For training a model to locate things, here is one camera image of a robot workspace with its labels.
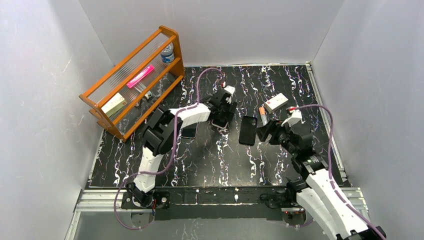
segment electronic component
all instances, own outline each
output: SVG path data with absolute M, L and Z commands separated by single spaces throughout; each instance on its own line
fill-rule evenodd
M 287 101 L 289 101 L 287 97 L 282 93 L 279 93 L 265 102 L 265 108 L 269 113 L 273 113 L 275 110 L 279 109 L 281 106 L 287 103 Z
M 252 116 L 243 116 L 241 118 L 240 135 L 238 136 L 238 142 L 240 144 L 253 146 L 255 145 L 256 138 L 256 125 L 258 119 Z

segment smartphone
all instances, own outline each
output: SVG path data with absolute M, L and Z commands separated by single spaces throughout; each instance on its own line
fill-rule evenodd
M 238 142 L 240 144 L 255 145 L 257 124 L 258 119 L 256 117 L 243 116 L 241 118 L 240 135 L 238 136 Z
M 181 130 L 181 137 L 185 139 L 194 139 L 196 138 L 197 129 L 198 129 L 197 123 L 188 125 Z

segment gray wall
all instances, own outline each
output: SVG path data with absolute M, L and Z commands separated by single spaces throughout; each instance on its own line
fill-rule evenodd
M 423 239 L 424 2 L 346 1 L 313 61 L 349 179 L 389 239 Z
M 343 1 L 80 0 L 114 64 L 160 25 L 175 29 L 186 66 L 314 59 Z
M 112 62 L 77 0 L 3 0 L 0 63 L 0 238 L 63 239 L 101 132 L 78 95 Z

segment black table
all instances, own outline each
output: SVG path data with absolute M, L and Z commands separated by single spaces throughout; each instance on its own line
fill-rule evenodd
M 185 78 L 162 102 L 168 108 L 179 108 L 196 101 L 197 76 L 205 67 L 187 67 Z M 288 98 L 288 103 L 271 118 L 285 119 L 285 108 L 316 104 L 311 80 L 305 65 L 281 66 L 225 66 L 220 68 L 226 75 L 227 84 L 235 86 L 238 102 L 233 121 L 228 129 L 217 129 L 207 122 L 197 127 L 195 139 L 178 139 L 176 162 L 167 174 L 156 177 L 156 187 L 246 187 L 285 186 L 289 179 L 299 178 L 291 166 L 290 155 L 276 145 L 259 142 L 254 146 L 239 144 L 241 118 L 245 115 L 258 117 L 258 107 L 278 93 Z M 201 96 L 213 94 L 220 82 L 217 71 L 209 71 L 201 79 Z M 302 111 L 302 124 L 311 128 L 314 148 L 327 158 L 329 142 L 323 118 L 317 108 Z M 127 142 L 122 142 L 108 132 L 103 133 L 91 178 L 87 189 L 116 188 L 122 180 L 135 173 L 141 161 L 141 125 Z M 169 161 L 164 156 L 162 169 Z M 333 168 L 336 181 L 342 180 L 337 167 Z

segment small bottle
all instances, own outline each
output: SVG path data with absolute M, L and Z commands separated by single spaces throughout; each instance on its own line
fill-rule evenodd
M 174 46 L 173 44 L 169 44 L 166 46 L 162 52 L 160 52 L 160 56 L 162 57 L 162 62 L 169 64 L 174 60 Z

